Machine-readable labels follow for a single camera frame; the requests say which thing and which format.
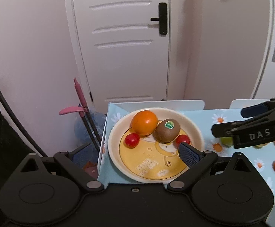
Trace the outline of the white panel door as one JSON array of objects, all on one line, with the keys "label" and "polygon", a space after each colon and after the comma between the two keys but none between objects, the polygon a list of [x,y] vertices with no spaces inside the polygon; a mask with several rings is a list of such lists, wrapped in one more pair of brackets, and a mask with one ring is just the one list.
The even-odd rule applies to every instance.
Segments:
[{"label": "white panel door", "polygon": [[108,104],[162,100],[167,94],[169,36],[160,35],[158,4],[169,0],[72,0],[90,97]]}]

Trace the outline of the brown kiwi with sticker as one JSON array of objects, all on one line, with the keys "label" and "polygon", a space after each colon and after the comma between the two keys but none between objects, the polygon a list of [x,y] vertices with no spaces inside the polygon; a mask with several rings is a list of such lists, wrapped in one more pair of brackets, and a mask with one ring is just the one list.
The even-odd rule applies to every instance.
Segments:
[{"label": "brown kiwi with sticker", "polygon": [[179,135],[179,132],[180,125],[175,119],[165,119],[157,125],[154,137],[158,142],[167,144],[172,142]]}]

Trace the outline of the cream yellow fruit plate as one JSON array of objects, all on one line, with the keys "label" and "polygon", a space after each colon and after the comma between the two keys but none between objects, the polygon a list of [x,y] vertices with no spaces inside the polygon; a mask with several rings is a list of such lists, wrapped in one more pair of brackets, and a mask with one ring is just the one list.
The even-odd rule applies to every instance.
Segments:
[{"label": "cream yellow fruit plate", "polygon": [[[198,126],[183,114],[166,108],[149,108],[159,122],[174,119],[179,123],[179,134],[187,135],[192,146],[203,151],[205,141]],[[189,167],[180,159],[173,142],[162,144],[153,135],[142,137],[134,148],[125,145],[125,138],[133,133],[131,121],[139,111],[125,115],[112,128],[108,152],[113,164],[127,177],[142,183],[168,183],[185,173]]]}]

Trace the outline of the large orange in plate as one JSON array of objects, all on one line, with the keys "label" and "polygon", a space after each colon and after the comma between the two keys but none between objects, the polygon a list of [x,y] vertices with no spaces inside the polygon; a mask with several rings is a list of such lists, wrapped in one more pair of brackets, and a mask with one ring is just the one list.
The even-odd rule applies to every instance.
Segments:
[{"label": "large orange in plate", "polygon": [[157,125],[157,116],[149,110],[136,113],[131,121],[131,128],[140,136],[148,136],[152,134]]}]

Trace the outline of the large green apple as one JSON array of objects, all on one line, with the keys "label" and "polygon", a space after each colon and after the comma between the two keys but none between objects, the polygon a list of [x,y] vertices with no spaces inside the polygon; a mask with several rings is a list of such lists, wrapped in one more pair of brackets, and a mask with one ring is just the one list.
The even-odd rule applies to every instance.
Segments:
[{"label": "large green apple", "polygon": [[262,148],[262,147],[265,147],[266,145],[268,145],[268,143],[260,144],[260,145],[255,145],[254,147],[255,147],[256,149],[260,149],[260,148]]}]

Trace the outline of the red tomato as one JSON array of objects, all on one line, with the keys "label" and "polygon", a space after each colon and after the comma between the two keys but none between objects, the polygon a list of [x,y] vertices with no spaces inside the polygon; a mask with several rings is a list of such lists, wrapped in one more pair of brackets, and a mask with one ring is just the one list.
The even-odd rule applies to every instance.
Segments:
[{"label": "red tomato", "polygon": [[124,144],[128,148],[135,148],[139,144],[140,136],[137,133],[130,133],[125,137]]},{"label": "red tomato", "polygon": [[175,144],[179,147],[182,142],[190,144],[190,138],[187,135],[181,134],[176,138]]}]

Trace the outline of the small green apple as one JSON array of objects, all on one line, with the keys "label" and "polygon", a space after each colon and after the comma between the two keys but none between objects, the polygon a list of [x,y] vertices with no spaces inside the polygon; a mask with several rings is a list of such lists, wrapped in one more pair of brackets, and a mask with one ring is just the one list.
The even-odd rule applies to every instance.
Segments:
[{"label": "small green apple", "polygon": [[231,147],[233,145],[233,139],[231,137],[222,137],[220,139],[220,142],[228,147]]}]

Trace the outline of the black tripod pole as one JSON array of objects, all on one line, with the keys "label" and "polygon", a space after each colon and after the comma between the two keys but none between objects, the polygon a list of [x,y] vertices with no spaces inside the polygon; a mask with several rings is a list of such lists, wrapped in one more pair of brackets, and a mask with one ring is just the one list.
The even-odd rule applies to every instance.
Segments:
[{"label": "black tripod pole", "polygon": [[0,90],[0,102],[3,105],[4,109],[6,110],[7,114],[10,116],[11,120],[14,122],[14,124],[17,126],[19,131],[23,134],[23,136],[30,142],[30,144],[44,157],[47,157],[48,155],[40,148],[40,146],[34,141],[34,139],[29,135],[29,133],[26,131],[26,129],[23,127],[21,122],[17,119],[16,115],[8,105],[7,101],[5,100],[1,90]]}]

